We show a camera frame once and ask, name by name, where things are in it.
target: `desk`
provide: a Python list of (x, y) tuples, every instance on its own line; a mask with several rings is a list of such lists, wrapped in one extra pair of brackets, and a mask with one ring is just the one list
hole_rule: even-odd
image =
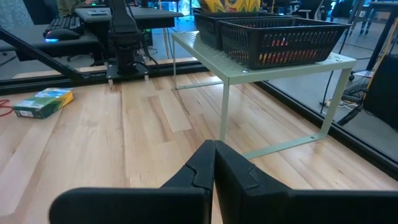
[[(174, 27), (174, 18), (182, 17), (182, 13), (158, 10), (153, 8), (130, 7), (137, 22), (138, 29), (155, 29)], [(107, 16), (89, 16), (88, 11), (99, 10), (108, 12)], [(104, 58), (112, 57), (109, 52), (108, 34), (111, 11), (108, 7), (95, 9), (76, 9), (76, 14), (85, 22), (87, 29), (93, 33), (105, 48)]]
[(245, 84), (252, 82), (261, 82), (275, 78), (293, 77), (299, 75), (308, 75), (311, 73), (328, 72), (342, 69), (333, 98), (331, 100), (328, 112), (323, 122), (322, 128), (318, 134), (306, 136), (304, 138), (291, 140), (267, 147), (258, 151), (252, 151), (243, 154), (247, 159), (263, 156), (272, 152), (277, 152), (294, 146), (299, 146), (312, 141), (323, 139), (327, 136), (332, 124), (333, 117), (338, 107), (338, 103), (343, 95), (344, 88), (350, 76), (351, 69), (356, 65), (356, 60), (342, 55), (331, 53), (324, 62), (318, 62), (309, 65), (299, 65), (291, 67), (270, 68), (262, 70), (248, 70), (226, 56), (224, 52), (212, 49), (200, 40), (199, 32), (173, 33), (173, 55), (176, 57), (175, 42), (179, 43), (187, 52), (196, 57), (204, 66), (212, 71), (221, 81), (202, 83), (188, 86), (178, 86), (177, 76), (174, 69), (174, 80), (176, 89), (193, 88), (224, 83), (223, 104), (221, 110), (220, 140), (224, 141), (226, 136), (229, 87), (236, 84)]
[[(27, 42), (28, 44), (37, 47), (39, 50), (48, 54), (51, 57), (62, 57), (69, 55), (88, 54), (93, 53), (94, 60), (102, 60), (101, 47), (98, 39), (86, 34), (77, 40), (63, 40), (60, 42), (47, 43), (44, 41), (43, 32), (48, 25), (37, 25), (30, 27), (18, 27), (10, 30), (10, 33), (16, 35), (18, 38)], [(15, 50), (20, 61), (35, 60), (18, 51), (15, 47), (0, 40), (0, 52)]]
[(390, 16), (386, 22), (386, 26), (381, 32), (380, 38), (377, 42), (376, 47), (374, 48), (371, 59), (369, 60), (368, 66), (366, 67), (367, 71), (371, 71), (373, 66), (376, 64), (377, 58), (379, 57), (380, 51), (383, 48), (383, 45), (387, 39), (388, 33), (398, 16), (398, 2), (370, 2), (371, 8), (374, 8), (375, 11), (382, 12), (390, 12)]
[[(137, 23), (142, 23), (146, 20), (155, 20), (158, 23), (159, 27), (146, 27), (146, 28), (163, 28), (162, 24), (171, 19), (174, 21), (175, 17), (182, 17), (182, 13), (158, 10), (153, 8), (141, 8), (141, 7), (130, 7), (132, 14), (134, 15), (134, 19)], [(106, 11), (108, 13), (107, 16), (89, 16), (88, 11), (97, 10), (97, 11)], [(85, 22), (108, 22), (111, 20), (111, 10), (108, 7), (99, 7), (95, 9), (85, 9), (80, 8), (75, 10), (76, 14), (80, 16)]]

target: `robotic arm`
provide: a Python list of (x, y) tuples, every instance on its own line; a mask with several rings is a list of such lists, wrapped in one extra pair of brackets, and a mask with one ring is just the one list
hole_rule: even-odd
[(112, 19), (109, 25), (109, 41), (116, 49), (116, 61), (120, 75), (136, 73), (134, 54), (140, 49), (141, 33), (134, 16), (127, 13), (124, 0), (109, 0)]

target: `wooden tabletop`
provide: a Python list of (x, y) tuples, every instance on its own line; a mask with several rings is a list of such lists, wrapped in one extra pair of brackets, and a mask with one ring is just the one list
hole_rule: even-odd
[[(178, 76), (179, 85), (206, 80), (217, 78)], [(74, 101), (47, 119), (0, 118), (0, 223), (48, 223), (54, 198), (76, 187), (160, 187), (220, 129), (222, 85), (176, 91), (172, 83), (161, 77), (78, 87)], [(252, 84), (232, 86), (229, 105), (226, 143), (238, 152), (318, 131)], [(398, 189), (331, 137), (251, 162), (294, 189)], [(213, 223), (221, 223), (213, 198)]]

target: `basket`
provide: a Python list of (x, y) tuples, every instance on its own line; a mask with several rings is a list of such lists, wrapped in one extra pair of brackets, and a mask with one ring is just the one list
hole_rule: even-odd
[(250, 69), (322, 62), (350, 26), (292, 17), (220, 22), (225, 53)]
[(217, 50), (223, 49), (220, 28), (218, 21), (244, 17), (280, 17), (277, 14), (267, 12), (217, 12), (217, 13), (196, 13), (195, 24), (199, 30), (199, 35), (204, 43)]

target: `colorful box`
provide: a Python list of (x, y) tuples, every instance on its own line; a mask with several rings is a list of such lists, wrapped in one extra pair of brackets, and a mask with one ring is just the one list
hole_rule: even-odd
[(14, 105), (17, 116), (30, 118), (47, 118), (73, 100), (69, 88), (47, 88)]
[(199, 0), (204, 12), (257, 12), (261, 0)]

